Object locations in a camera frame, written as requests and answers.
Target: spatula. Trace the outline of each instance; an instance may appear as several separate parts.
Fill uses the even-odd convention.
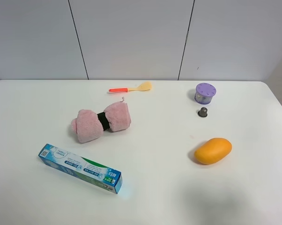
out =
[[[144,91],[144,90],[150,90],[151,88],[152,88],[151,82],[147,81],[140,84],[137,88],[113,88],[113,89],[109,89],[109,92],[129,92],[132,90]]]

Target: rolled towel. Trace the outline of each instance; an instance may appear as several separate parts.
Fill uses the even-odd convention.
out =
[[[81,143],[99,138],[107,129],[111,131],[128,129],[130,124],[131,117],[124,98],[121,102],[109,105],[99,114],[82,109],[77,118],[71,121],[71,127]]]

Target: orange handle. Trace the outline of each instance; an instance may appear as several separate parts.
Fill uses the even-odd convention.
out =
[[[109,92],[128,92],[127,88],[113,88],[109,89]]]

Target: gray knob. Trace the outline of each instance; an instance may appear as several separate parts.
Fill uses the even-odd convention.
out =
[[[198,111],[198,115],[200,117],[207,117],[208,116],[208,109],[206,107],[202,107],[199,111]]]

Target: toothpaste box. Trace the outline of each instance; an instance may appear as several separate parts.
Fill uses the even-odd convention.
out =
[[[39,157],[46,165],[113,193],[117,194],[121,188],[121,172],[69,151],[46,144]]]

